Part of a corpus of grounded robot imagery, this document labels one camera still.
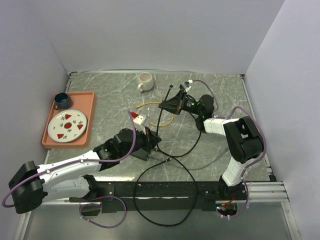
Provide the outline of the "black network switch box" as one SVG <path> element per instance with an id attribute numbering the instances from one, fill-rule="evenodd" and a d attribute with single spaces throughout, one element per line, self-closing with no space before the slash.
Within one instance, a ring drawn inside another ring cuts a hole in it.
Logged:
<path id="1" fill-rule="evenodd" d="M 140 160 L 147 161 L 150 153 L 150 150 L 144 150 L 142 148 L 139 148 L 137 150 L 132 151 L 130 155 Z"/>

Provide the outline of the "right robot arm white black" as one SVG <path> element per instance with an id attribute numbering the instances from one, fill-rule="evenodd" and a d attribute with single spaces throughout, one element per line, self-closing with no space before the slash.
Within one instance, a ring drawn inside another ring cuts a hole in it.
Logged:
<path id="1" fill-rule="evenodd" d="M 250 116 L 224 119 L 213 116 L 215 107 L 211 95 L 204 94 L 196 101 L 188 98 L 183 90 L 171 99 L 162 101 L 158 107 L 174 115 L 179 115 L 181 111 L 197 115 L 195 125 L 198 131 L 226 138 L 231 158 L 219 178 L 218 193 L 223 199 L 232 198 L 236 194 L 236 186 L 242 181 L 243 171 L 265 149 L 263 137 L 255 122 Z"/>

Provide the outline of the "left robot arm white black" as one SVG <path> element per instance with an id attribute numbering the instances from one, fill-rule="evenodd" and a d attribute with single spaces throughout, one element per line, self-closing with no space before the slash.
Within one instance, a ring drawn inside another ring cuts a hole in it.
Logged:
<path id="1" fill-rule="evenodd" d="M 80 156 L 52 164 L 24 163 L 9 181 L 17 214 L 30 212 L 42 203 L 61 198 L 94 201 L 99 187 L 91 173 L 112 168 L 132 153 L 150 152 L 161 138 L 149 128 L 122 129 L 113 138 Z"/>

